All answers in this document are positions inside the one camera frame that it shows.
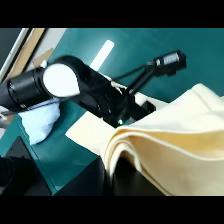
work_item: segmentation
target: green surface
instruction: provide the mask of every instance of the green surface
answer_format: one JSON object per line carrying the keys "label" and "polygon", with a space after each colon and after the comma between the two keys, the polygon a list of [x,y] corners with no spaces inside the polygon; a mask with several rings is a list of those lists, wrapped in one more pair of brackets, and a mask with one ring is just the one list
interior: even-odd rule
{"label": "green surface", "polygon": [[[176,49],[187,55],[188,68],[170,78],[153,79],[142,90],[148,96],[170,102],[197,83],[224,95],[224,29],[67,29],[50,61],[70,54],[90,65],[106,40],[113,41],[115,46],[99,72],[111,77]],[[133,78],[122,84],[128,85]],[[53,194],[97,158],[65,136],[85,110],[72,102],[63,103],[60,108],[61,117],[42,143],[29,146],[19,116],[0,141],[0,154],[4,155],[16,137],[21,136]]]}

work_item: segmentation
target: light blue cloth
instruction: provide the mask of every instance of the light blue cloth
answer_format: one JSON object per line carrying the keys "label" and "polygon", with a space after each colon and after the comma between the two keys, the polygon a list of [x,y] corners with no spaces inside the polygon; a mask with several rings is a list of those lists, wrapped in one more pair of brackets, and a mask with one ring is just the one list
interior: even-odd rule
{"label": "light blue cloth", "polygon": [[43,141],[51,132],[54,122],[60,117],[59,103],[42,106],[31,111],[19,113],[22,124],[29,135],[30,145]]}

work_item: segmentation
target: robotic arm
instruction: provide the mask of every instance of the robotic arm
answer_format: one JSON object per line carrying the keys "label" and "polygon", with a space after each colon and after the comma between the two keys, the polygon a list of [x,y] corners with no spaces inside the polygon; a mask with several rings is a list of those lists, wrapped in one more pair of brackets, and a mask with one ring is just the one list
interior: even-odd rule
{"label": "robotic arm", "polygon": [[63,56],[46,68],[33,69],[1,84],[0,105],[9,110],[2,114],[35,109],[50,99],[51,103],[72,100],[116,128],[123,121],[137,121],[155,110],[150,102],[139,106],[134,96],[153,76],[173,75],[185,67],[184,53],[171,52],[115,78],[113,81],[143,70],[127,89],[118,89],[80,59]]}

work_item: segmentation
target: cream cloth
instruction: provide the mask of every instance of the cream cloth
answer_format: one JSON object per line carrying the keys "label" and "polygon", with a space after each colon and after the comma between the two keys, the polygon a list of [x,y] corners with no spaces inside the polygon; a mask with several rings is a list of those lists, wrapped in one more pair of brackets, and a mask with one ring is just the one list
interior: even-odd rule
{"label": "cream cloth", "polygon": [[110,175],[124,156],[166,195],[224,195],[224,101],[202,84],[99,148]]}

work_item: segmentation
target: folded cloth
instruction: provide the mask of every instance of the folded cloth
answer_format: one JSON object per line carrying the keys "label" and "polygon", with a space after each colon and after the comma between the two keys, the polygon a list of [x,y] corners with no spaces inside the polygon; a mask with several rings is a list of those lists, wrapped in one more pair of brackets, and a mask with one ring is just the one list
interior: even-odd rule
{"label": "folded cloth", "polygon": [[27,112],[19,113],[22,124],[29,135],[30,145],[43,141],[51,132],[54,122],[60,117],[59,103],[42,106]]}
{"label": "folded cloth", "polygon": [[111,176],[126,157],[166,195],[224,195],[224,100],[197,84],[115,129],[100,155]]}

